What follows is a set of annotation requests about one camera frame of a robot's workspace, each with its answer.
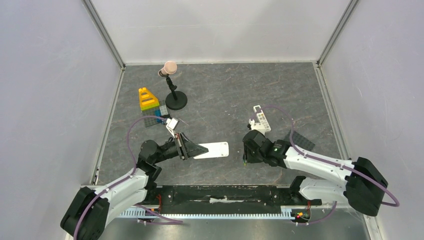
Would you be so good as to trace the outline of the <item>white grey remote control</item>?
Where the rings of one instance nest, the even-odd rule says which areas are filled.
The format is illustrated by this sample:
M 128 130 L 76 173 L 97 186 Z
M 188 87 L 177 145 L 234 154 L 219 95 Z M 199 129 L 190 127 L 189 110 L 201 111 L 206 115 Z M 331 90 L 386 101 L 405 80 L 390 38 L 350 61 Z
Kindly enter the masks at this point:
M 229 156 L 229 144 L 226 141 L 200 143 L 199 145 L 207 148 L 208 152 L 194 156 L 194 159 L 223 158 Z

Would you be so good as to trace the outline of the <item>long white remote control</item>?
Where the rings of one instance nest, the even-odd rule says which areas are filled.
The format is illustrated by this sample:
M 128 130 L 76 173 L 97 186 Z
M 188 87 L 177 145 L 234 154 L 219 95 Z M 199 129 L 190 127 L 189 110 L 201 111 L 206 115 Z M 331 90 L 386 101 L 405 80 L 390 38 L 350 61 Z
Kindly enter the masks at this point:
M 253 107 L 253 111 L 255 113 L 255 117 L 257 119 L 257 121 L 255 121 L 256 123 L 261 123 L 262 125 L 265 126 L 266 131 L 265 133 L 269 133 L 271 131 L 271 127 L 269 125 L 269 122 L 264 114 L 264 112 L 261 110 L 261 106 L 260 105 L 255 105 Z

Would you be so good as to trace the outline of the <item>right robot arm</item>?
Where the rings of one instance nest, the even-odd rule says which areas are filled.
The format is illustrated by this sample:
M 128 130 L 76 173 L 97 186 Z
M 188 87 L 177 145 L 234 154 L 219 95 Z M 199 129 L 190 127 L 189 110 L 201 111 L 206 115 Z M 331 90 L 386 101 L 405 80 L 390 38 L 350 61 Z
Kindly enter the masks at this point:
M 270 141 L 257 130 L 243 137 L 243 160 L 303 171 L 317 176 L 297 176 L 289 189 L 295 204 L 306 200 L 348 203 L 356 211 L 371 217 L 378 215 L 387 180 L 367 158 L 342 160 L 307 151 L 285 140 Z

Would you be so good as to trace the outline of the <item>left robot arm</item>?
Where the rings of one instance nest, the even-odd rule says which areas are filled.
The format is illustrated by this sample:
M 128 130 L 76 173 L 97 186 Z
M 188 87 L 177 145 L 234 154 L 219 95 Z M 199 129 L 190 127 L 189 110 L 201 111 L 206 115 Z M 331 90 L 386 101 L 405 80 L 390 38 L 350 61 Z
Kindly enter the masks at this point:
M 196 144 L 183 133 L 163 145 L 146 140 L 140 147 L 135 167 L 116 180 L 97 188 L 82 187 L 64 214 L 60 227 L 75 240 L 97 240 L 107 225 L 128 208 L 157 198 L 155 180 L 161 172 L 157 163 L 180 157 L 206 159 L 220 143 Z

